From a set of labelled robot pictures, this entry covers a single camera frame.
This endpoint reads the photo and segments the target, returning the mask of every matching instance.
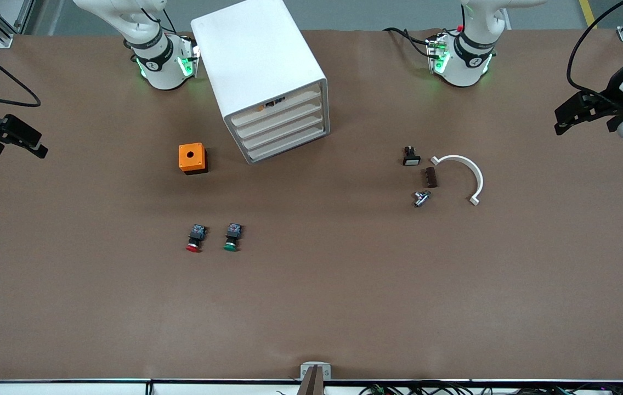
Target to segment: table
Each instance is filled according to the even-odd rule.
[[[331,135],[247,165],[206,73],[150,88],[119,37],[17,37],[0,62],[37,109],[0,105],[48,157],[0,156],[0,378],[623,379],[623,140],[557,137],[578,31],[509,31],[490,72],[449,87],[387,32],[305,32]],[[574,77],[623,65],[592,32]],[[0,73],[0,97],[24,98]],[[178,145],[211,171],[186,177]],[[405,145],[424,157],[402,167]],[[420,168],[437,168],[424,207]],[[222,250],[229,222],[246,227]],[[209,227],[202,253],[184,247]]]

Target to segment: white semicircular part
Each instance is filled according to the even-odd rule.
[[[477,190],[470,197],[470,202],[473,205],[479,205],[480,200],[477,198],[477,195],[479,195],[480,192],[482,192],[482,187],[484,186],[484,183],[485,183],[485,179],[484,177],[482,177],[482,170],[480,170],[480,168],[477,167],[477,165],[475,165],[475,162],[472,162],[472,160],[464,156],[460,156],[460,155],[447,155],[447,156],[442,157],[441,159],[437,157],[431,158],[431,162],[433,162],[434,165],[444,162],[445,160],[455,160],[455,162],[460,162],[463,165],[469,167],[470,170],[472,170],[472,172],[475,174],[475,178],[477,178]]]

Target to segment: orange box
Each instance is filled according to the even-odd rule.
[[[209,172],[207,150],[202,143],[183,144],[178,150],[179,168],[187,175]]]

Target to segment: yellow floor line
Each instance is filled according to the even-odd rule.
[[[592,25],[594,23],[594,14],[592,13],[589,0],[580,0],[580,7],[582,7],[582,13],[585,15],[587,26]]]

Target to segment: white clamp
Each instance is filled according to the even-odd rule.
[[[331,363],[328,362],[304,362],[299,366],[299,380],[304,380],[304,376],[307,375],[307,372],[311,370],[315,365],[319,366],[321,369],[322,377],[324,381],[331,380]]]
[[[484,186],[484,183],[485,183],[485,179],[484,177],[482,177],[482,171],[480,170],[480,168],[477,167],[477,165],[475,165],[475,162],[472,162],[472,160],[467,159],[466,157],[460,156],[460,155],[447,155],[447,156],[442,157],[441,159],[437,157],[431,158],[431,162],[433,162],[434,165],[444,162],[444,160],[455,160],[455,162],[460,162],[463,165],[469,167],[470,170],[472,170],[472,172],[475,173],[475,178],[477,178],[477,190],[470,197],[470,202],[473,205],[479,205],[480,200],[477,198],[477,195],[479,195],[480,192],[482,192],[482,187]]]

